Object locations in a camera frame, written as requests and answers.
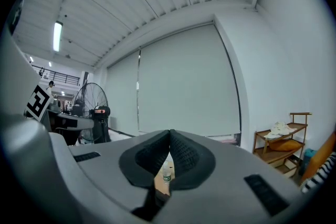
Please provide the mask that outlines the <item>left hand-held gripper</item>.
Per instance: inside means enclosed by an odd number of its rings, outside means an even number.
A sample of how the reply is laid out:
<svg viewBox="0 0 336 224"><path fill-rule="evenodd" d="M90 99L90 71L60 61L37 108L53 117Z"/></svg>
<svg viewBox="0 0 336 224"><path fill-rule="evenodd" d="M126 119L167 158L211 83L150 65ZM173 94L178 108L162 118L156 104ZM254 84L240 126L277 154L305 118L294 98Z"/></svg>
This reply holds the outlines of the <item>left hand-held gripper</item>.
<svg viewBox="0 0 336 224"><path fill-rule="evenodd" d="M26 105L40 105L39 76L14 42L1 33L1 222L83 223L58 169L50 135Z"/></svg>

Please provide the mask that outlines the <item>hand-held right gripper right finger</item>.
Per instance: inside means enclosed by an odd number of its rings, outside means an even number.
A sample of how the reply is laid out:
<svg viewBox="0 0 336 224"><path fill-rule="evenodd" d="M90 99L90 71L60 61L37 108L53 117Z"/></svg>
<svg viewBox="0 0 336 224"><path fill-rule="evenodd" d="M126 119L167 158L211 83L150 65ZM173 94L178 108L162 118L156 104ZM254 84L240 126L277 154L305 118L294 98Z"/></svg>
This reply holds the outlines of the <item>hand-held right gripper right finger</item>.
<svg viewBox="0 0 336 224"><path fill-rule="evenodd" d="M180 134L207 147L216 166L198 188L171 193L152 223L285 223L304 203L296 184L247 150L188 132ZM287 204L271 216L245 177L261 176Z"/></svg>

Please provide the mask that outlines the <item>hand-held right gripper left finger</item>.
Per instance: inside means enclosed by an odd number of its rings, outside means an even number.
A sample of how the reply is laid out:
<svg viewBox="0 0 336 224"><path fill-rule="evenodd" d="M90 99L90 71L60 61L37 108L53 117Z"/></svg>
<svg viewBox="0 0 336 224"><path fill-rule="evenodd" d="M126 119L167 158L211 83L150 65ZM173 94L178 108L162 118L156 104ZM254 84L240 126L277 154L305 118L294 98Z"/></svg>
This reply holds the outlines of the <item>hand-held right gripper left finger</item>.
<svg viewBox="0 0 336 224"><path fill-rule="evenodd" d="M67 146L60 134L50 133L56 172L57 204L53 207L60 223L171 223L167 207L156 206L154 176L150 187L132 185L120 169L119 159L130 148L165 131L125 140Z"/></svg>

